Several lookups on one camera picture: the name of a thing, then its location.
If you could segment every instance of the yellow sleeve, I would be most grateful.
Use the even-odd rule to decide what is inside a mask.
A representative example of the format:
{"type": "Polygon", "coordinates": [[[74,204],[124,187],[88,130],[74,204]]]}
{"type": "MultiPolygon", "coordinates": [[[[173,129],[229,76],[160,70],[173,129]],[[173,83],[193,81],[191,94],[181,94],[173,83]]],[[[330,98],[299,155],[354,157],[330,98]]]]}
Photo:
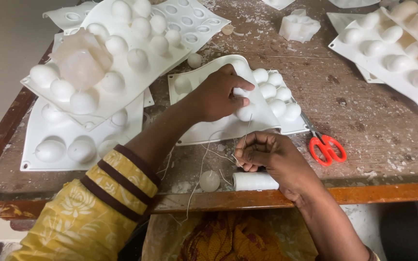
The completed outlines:
{"type": "MultiPolygon", "coordinates": [[[[157,186],[118,151],[103,161],[126,177],[149,197],[157,186]]],[[[86,175],[130,210],[142,215],[147,205],[119,185],[95,165],[86,175]]],[[[136,227],[136,222],[114,210],[92,194],[79,180],[64,186],[55,199],[45,205],[33,228],[22,239],[15,260],[117,260],[117,253],[136,227]]]]}

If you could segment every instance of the wooden table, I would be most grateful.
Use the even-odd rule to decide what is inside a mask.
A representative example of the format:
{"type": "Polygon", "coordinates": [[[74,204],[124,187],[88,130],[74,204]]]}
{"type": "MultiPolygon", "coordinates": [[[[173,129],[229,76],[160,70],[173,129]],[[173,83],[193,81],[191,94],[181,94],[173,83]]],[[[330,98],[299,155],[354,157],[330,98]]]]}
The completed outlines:
{"type": "MultiPolygon", "coordinates": [[[[240,54],[247,58],[253,69],[279,70],[311,121],[322,133],[335,137],[345,147],[348,154],[345,163],[322,167],[307,150],[310,134],[291,136],[339,203],[418,200],[417,106],[386,85],[366,83],[352,62],[327,48],[337,33],[326,12],[366,14],[376,10],[376,5],[338,9],[327,0],[297,0],[286,9],[277,11],[254,0],[206,0],[205,4],[215,14],[230,19],[235,32],[244,35],[216,34],[199,51],[203,61],[240,54]],[[319,20],[322,26],[312,41],[304,44],[288,42],[277,34],[282,17],[298,8],[307,9],[307,14],[319,20]]],[[[189,70],[183,63],[171,73],[189,70]]],[[[166,79],[166,76],[160,77],[150,87],[156,104],[146,108],[145,112],[151,118],[159,116],[170,105],[166,79]]],[[[19,171],[34,99],[35,96],[23,88],[0,123],[2,218],[36,218],[44,203],[52,199],[64,183],[84,175],[84,171],[19,171]]],[[[211,150],[224,156],[233,152],[233,147],[233,140],[210,144],[211,150]],[[224,151],[218,150],[222,148],[220,144],[226,146],[224,151]]],[[[202,145],[174,149],[161,192],[149,209],[151,213],[186,210],[204,153],[202,145]]],[[[229,181],[232,173],[237,171],[229,160],[211,152],[206,155],[202,169],[221,169],[229,181]]],[[[201,193],[197,189],[196,192],[189,205],[190,211],[292,206],[278,191],[234,192],[224,181],[219,191],[201,193]]]]}

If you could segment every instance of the person's left hand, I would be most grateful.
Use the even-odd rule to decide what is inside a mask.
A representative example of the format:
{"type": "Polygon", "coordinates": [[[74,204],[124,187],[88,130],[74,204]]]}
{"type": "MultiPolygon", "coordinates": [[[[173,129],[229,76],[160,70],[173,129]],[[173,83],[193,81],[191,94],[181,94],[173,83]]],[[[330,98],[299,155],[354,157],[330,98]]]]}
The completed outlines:
{"type": "Polygon", "coordinates": [[[217,121],[249,104],[248,98],[233,96],[233,88],[252,91],[254,85],[236,75],[231,64],[226,64],[209,74],[200,86],[179,103],[186,103],[197,114],[199,121],[217,121]]]}

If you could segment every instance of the person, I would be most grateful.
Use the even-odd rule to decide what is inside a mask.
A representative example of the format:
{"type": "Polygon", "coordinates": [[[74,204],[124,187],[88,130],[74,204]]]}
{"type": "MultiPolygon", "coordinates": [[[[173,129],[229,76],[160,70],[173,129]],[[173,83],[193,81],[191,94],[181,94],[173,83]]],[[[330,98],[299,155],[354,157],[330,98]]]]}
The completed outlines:
{"type": "MultiPolygon", "coordinates": [[[[171,105],[126,145],[116,146],[83,178],[65,184],[20,242],[21,249],[12,252],[7,260],[116,260],[157,193],[160,179],[155,172],[179,137],[198,122],[216,121],[249,104],[248,98],[233,96],[233,88],[252,91],[254,86],[237,76],[233,66],[227,64],[171,105]]],[[[265,166],[283,195],[301,213],[319,253],[318,259],[378,259],[363,245],[345,213],[287,136],[255,131],[247,134],[245,143],[244,146],[244,139],[240,139],[236,145],[239,165],[245,171],[265,166]]],[[[253,260],[249,255],[254,250],[244,248],[250,242],[263,256],[258,260],[288,259],[275,256],[278,252],[271,244],[275,239],[270,240],[271,234],[260,229],[256,220],[219,215],[227,223],[222,224],[219,218],[217,232],[230,235],[233,240],[224,241],[215,250],[214,260],[253,260]],[[244,222],[244,227],[240,228],[237,222],[244,222]],[[243,234],[246,229],[251,229],[251,233],[243,234]]],[[[182,249],[180,260],[207,260],[209,255],[205,257],[201,252],[198,255],[197,250],[212,240],[210,236],[215,231],[212,234],[201,231],[189,236],[187,243],[193,247],[182,249]]]]}

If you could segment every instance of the hand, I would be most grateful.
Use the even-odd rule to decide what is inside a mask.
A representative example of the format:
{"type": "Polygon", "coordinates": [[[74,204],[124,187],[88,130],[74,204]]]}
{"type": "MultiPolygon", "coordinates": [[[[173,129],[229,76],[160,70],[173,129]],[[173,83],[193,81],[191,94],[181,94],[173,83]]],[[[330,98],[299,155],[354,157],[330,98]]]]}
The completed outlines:
{"type": "Polygon", "coordinates": [[[235,157],[245,171],[256,172],[259,166],[264,166],[280,185],[283,195],[295,203],[304,194],[325,189],[287,136],[263,131],[249,133],[246,144],[242,137],[236,145],[235,157]]]}
{"type": "Polygon", "coordinates": [[[254,90],[254,85],[236,75],[231,64],[209,74],[198,88],[181,100],[189,110],[198,115],[199,121],[213,122],[229,116],[249,104],[245,97],[233,96],[233,88],[254,90]]]}

